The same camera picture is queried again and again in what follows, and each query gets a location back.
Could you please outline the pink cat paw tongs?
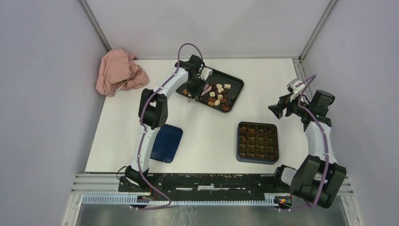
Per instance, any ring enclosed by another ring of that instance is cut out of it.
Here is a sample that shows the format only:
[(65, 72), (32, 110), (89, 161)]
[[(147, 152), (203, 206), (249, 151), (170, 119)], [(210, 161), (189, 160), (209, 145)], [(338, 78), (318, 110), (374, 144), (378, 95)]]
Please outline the pink cat paw tongs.
[(204, 86), (204, 88), (202, 89), (202, 92), (199, 93), (198, 95), (192, 95), (192, 94), (188, 93), (188, 98), (189, 98), (188, 102), (191, 103), (191, 102), (194, 102), (194, 101), (196, 101), (196, 100), (201, 100), (202, 97), (203, 97), (206, 93), (209, 92), (209, 88), (210, 88), (209, 84), (206, 84), (206, 85)]

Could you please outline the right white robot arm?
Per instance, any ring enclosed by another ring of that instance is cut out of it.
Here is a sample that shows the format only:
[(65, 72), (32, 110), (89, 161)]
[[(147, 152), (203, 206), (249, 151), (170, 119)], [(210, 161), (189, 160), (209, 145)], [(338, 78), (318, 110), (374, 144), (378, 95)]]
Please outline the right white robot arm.
[(281, 119), (292, 114), (301, 118), (303, 130), (308, 142), (308, 155), (299, 169), (281, 165), (277, 167), (272, 187), (277, 192), (289, 193), (322, 208), (329, 208), (346, 177), (346, 168), (340, 166), (333, 156), (330, 132), (331, 120), (327, 117), (328, 108), (335, 96), (323, 90), (317, 90), (310, 103), (291, 95), (281, 96), (275, 105), (268, 109)]

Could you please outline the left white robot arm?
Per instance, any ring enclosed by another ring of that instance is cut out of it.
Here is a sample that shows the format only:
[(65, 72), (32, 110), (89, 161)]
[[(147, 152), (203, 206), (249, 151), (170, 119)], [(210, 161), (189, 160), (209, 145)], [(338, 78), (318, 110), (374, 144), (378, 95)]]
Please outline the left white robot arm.
[(200, 100), (206, 81), (200, 78), (205, 64), (199, 56), (177, 61), (172, 73), (154, 89), (144, 89), (139, 105), (140, 139), (137, 151), (125, 175), (119, 178), (120, 192), (142, 192), (148, 187), (147, 174), (155, 139), (168, 119), (168, 99), (182, 85), (192, 99)]

